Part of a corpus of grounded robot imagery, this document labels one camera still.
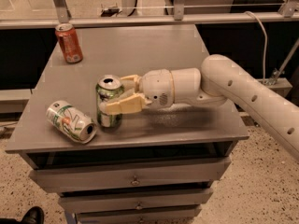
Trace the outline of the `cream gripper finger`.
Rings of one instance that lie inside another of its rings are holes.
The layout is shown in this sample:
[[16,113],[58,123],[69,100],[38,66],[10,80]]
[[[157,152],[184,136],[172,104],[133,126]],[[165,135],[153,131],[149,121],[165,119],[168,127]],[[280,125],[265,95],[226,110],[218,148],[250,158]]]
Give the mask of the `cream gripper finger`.
[[134,93],[125,98],[110,100],[105,105],[105,113],[109,115],[133,114],[141,112],[151,100],[147,99],[142,93]]
[[134,92],[139,92],[141,76],[130,75],[121,78],[121,83],[126,91],[134,90]]

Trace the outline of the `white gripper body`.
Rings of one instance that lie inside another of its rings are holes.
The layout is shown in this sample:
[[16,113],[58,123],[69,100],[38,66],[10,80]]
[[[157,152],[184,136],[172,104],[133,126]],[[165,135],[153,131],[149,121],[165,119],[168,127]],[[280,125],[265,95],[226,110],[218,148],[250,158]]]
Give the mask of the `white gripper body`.
[[148,108],[160,109],[174,103],[173,78],[169,70],[153,70],[140,80],[139,90],[148,100]]

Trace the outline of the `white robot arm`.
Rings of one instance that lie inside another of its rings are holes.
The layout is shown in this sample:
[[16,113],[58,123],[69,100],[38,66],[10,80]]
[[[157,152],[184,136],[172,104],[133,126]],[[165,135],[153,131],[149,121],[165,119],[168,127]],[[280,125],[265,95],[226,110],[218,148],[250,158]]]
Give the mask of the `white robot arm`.
[[100,105],[108,115],[174,104],[211,107],[231,100],[299,160],[299,107],[225,56],[209,55],[197,68],[153,70],[142,77],[122,77],[121,82],[125,93]]

